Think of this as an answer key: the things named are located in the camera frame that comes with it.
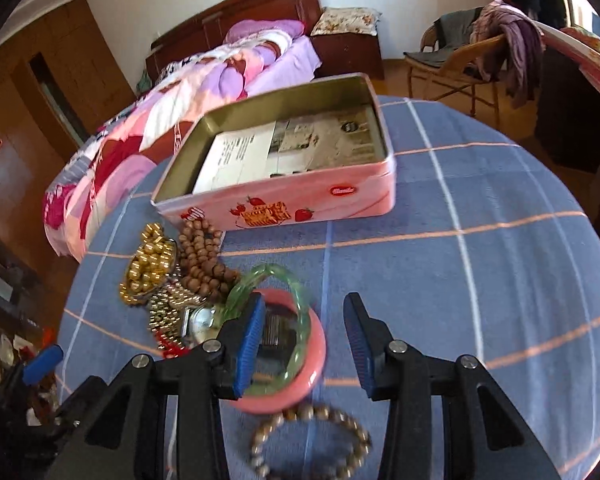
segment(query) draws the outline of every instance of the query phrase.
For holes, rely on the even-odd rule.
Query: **headboard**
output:
[[[147,73],[155,81],[171,61],[219,46],[231,26],[241,20],[300,20],[308,34],[320,12],[319,0],[224,0],[155,40],[145,60]]]

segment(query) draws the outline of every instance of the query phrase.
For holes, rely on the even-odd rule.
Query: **pink blanket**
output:
[[[245,97],[245,85],[291,42],[286,32],[262,30],[197,55],[153,88],[102,139],[77,184],[57,184],[46,194],[45,229],[56,252],[80,261],[120,200],[178,151],[203,114]]]

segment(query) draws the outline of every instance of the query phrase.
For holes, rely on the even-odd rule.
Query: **blue plaid tablecloth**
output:
[[[582,479],[600,454],[600,241],[589,219],[555,175],[488,126],[438,103],[381,103],[397,159],[395,208],[375,218],[229,232],[225,261],[243,270],[282,264],[313,293],[328,355],[312,399],[352,413],[375,443],[356,478],[377,476],[388,405],[370,402],[358,386],[342,320],[352,291],[424,354],[477,355],[563,478]],[[138,352],[159,356],[147,312],[125,306],[118,283],[139,232],[160,221],[150,195],[165,165],[109,215],[80,264],[59,332],[63,399],[90,374],[112,380]],[[433,407],[441,478],[441,409]],[[222,406],[232,478],[255,478],[248,448],[258,421]],[[317,424],[285,426],[268,443],[267,461],[307,478],[344,456],[336,429]],[[170,402],[172,480],[174,429]]]

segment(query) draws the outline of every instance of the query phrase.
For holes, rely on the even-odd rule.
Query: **pink bangle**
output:
[[[254,292],[263,295],[265,303],[280,304],[295,312],[296,304],[286,290],[279,288],[260,288]],[[289,408],[304,399],[320,379],[324,360],[327,355],[327,345],[324,330],[313,309],[309,309],[311,319],[311,334],[307,343],[306,357],[298,375],[282,390],[264,396],[243,396],[231,403],[242,412],[263,414],[275,413]]]

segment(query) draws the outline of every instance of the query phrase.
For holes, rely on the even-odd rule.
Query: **pink tin box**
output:
[[[317,118],[315,126],[309,118]],[[342,128],[338,135],[334,124]],[[254,148],[261,138],[264,153]],[[336,138],[345,140],[327,140]],[[251,152],[253,164],[240,166]],[[309,155],[302,171],[291,171],[287,160],[295,164],[298,153]],[[246,173],[254,180],[244,182]],[[368,78],[318,79],[205,114],[165,170],[152,203],[178,228],[204,217],[225,231],[391,211],[394,150]]]

